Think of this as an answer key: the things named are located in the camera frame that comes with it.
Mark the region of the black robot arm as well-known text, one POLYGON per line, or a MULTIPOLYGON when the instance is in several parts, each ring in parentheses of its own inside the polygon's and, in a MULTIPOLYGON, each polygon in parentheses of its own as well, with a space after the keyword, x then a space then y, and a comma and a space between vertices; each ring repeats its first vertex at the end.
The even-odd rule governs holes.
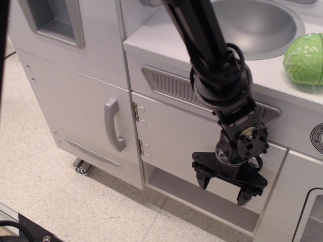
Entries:
POLYGON ((244 206, 267 186, 259 172, 261 154, 269 148, 267 127, 251 95, 251 71, 240 48, 224 40, 210 1, 163 5, 189 53, 193 91, 222 127, 213 153, 192 154, 197 181, 203 189, 213 177, 238 186, 237 204, 244 206))

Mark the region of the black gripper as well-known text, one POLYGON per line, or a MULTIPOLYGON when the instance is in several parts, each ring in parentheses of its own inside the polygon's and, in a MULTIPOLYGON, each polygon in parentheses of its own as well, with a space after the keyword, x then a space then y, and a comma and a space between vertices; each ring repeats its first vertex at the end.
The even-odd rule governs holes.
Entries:
POLYGON ((240 188, 237 204, 246 205, 252 197, 260 196, 267 180, 243 159, 230 164, 223 152, 194 152, 192 167, 199 186, 206 190, 211 178, 219 178, 240 188))

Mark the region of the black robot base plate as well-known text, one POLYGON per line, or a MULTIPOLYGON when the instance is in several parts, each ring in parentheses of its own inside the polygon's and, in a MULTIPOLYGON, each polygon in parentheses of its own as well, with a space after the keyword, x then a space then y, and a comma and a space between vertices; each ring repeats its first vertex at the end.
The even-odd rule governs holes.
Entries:
POLYGON ((1 220, 1 227, 13 227, 18 230, 18 235, 1 235, 1 241, 63 241, 20 213, 18 221, 1 220))

